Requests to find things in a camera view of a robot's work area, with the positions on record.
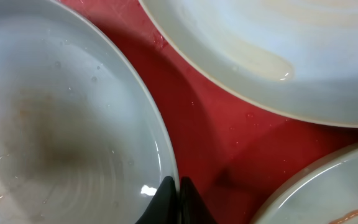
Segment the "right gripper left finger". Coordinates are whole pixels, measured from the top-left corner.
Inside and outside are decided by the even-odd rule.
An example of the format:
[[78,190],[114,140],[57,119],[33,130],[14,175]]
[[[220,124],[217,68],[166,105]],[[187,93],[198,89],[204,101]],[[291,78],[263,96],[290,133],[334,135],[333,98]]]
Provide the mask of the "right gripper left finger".
[[166,176],[163,179],[135,224],[177,224],[177,191],[172,177]]

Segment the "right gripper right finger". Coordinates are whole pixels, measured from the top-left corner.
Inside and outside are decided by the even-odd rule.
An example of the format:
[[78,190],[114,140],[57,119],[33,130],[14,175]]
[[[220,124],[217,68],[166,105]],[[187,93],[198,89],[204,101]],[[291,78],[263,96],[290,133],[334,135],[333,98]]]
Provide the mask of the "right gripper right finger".
[[189,177],[181,178],[179,202],[182,224],[217,224]]

